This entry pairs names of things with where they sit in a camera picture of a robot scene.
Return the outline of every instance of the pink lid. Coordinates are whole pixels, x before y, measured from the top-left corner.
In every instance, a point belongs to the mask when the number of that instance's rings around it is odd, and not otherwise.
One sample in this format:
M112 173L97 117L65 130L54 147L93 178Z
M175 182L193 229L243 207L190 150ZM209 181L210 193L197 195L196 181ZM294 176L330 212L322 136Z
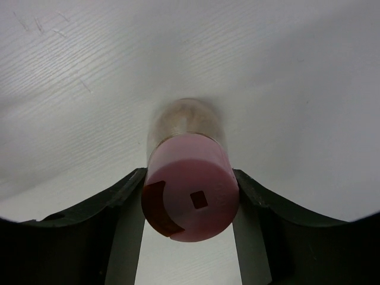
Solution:
M223 148L211 138L183 134L151 155L142 210L159 233L197 242L221 233L239 207L239 187Z

